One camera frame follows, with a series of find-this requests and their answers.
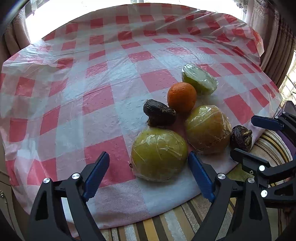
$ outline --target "blue gripper pad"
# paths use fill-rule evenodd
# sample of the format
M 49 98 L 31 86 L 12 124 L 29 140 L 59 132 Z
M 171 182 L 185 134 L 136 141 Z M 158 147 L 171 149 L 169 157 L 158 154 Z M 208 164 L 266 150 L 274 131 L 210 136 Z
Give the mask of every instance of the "blue gripper pad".
M 253 124 L 253 126 L 258 126 L 271 131 L 280 131 L 283 129 L 283 126 L 279 123 L 277 119 L 272 119 L 258 115 L 254 115 L 251 118 L 251 123 Z
M 84 183 L 84 193 L 82 194 L 82 197 L 86 202 L 95 196 L 99 185 L 109 167 L 109 163 L 109 154 L 105 152 Z
M 190 152 L 188 155 L 188 164 L 191 169 L 191 172 L 195 178 L 196 183 L 198 184 L 202 196 L 207 198 L 211 203 L 215 201 L 215 195 L 213 193 L 213 183 L 204 168 L 202 167 L 200 161 L 194 152 Z

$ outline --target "checkered tablecloth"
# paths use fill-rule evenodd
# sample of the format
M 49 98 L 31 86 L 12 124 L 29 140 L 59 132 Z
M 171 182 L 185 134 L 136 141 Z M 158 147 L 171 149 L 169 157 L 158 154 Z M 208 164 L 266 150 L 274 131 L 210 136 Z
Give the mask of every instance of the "checkered tablecloth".
M 67 179 L 102 151 L 110 167 L 88 207 L 100 228 L 126 225 L 167 211 L 199 193 L 188 167 L 174 180 L 135 178 L 131 145 L 145 128 L 147 99 L 167 103 L 181 68 L 196 64 L 219 81 L 199 104 L 230 119 L 273 116 L 281 96 L 262 72 L 260 36 L 226 14 L 171 4 L 111 7 L 79 17 L 7 60 L 1 73 L 0 131 L 11 184 L 30 212 L 45 177 Z M 217 172 L 235 166 L 229 149 L 202 157 Z M 64 209 L 71 220 L 67 203 Z

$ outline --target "silver screw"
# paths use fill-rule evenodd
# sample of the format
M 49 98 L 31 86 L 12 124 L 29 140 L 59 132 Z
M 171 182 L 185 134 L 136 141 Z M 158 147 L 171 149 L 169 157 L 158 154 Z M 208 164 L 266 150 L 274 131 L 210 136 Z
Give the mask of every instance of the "silver screw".
M 50 179 L 48 177 L 43 179 L 43 183 L 49 183 Z
M 259 166 L 259 170 L 263 172 L 265 170 L 265 166 L 263 165 Z
M 223 173 L 219 173 L 219 174 L 218 174 L 218 178 L 219 178 L 219 179 L 225 179 L 226 176 L 225 176 Z
M 255 182 L 255 180 L 254 180 L 254 178 L 252 178 L 252 177 L 249 177 L 249 178 L 248 178 L 248 182 L 249 182 L 249 183 L 254 183 L 254 182 Z
M 262 192 L 261 192 L 261 197 L 266 197 L 267 196 L 267 191 L 266 190 L 263 190 Z
M 74 173 L 73 175 L 72 175 L 72 178 L 73 179 L 78 179 L 80 177 L 80 174 L 79 173 Z

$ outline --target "clear plastic film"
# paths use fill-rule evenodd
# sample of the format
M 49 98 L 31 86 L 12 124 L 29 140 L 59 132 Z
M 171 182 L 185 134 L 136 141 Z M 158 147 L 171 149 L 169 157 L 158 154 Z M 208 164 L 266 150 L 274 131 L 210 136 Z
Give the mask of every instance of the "clear plastic film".
M 231 124 L 215 105 L 192 110 L 185 121 L 188 142 L 202 154 L 223 151 L 229 144 Z
M 187 156 L 187 145 L 180 135 L 171 130 L 147 127 L 132 146 L 133 173 L 149 181 L 166 181 L 182 170 Z
M 183 66 L 182 81 L 191 84 L 198 95 L 211 95 L 218 86 L 215 77 L 193 64 Z

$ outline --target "striped upholstery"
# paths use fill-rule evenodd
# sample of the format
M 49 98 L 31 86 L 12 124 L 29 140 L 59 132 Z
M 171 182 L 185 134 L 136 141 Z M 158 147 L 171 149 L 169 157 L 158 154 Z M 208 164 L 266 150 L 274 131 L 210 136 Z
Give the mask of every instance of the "striped upholstery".
M 271 166 L 292 160 L 290 151 L 281 138 L 275 132 L 268 130 L 256 141 L 250 152 L 268 160 Z M 244 181 L 251 175 L 242 171 L 238 165 L 230 171 L 228 176 L 235 180 Z M 231 198 L 217 239 L 224 237 L 227 233 L 235 201 L 235 198 Z M 102 229 L 101 231 L 107 241 L 190 241 L 209 208 L 209 201 L 202 195 L 198 195 L 159 216 L 127 226 Z M 285 227 L 287 218 L 282 210 L 277 209 L 268 209 L 268 215 L 272 240 L 275 240 Z

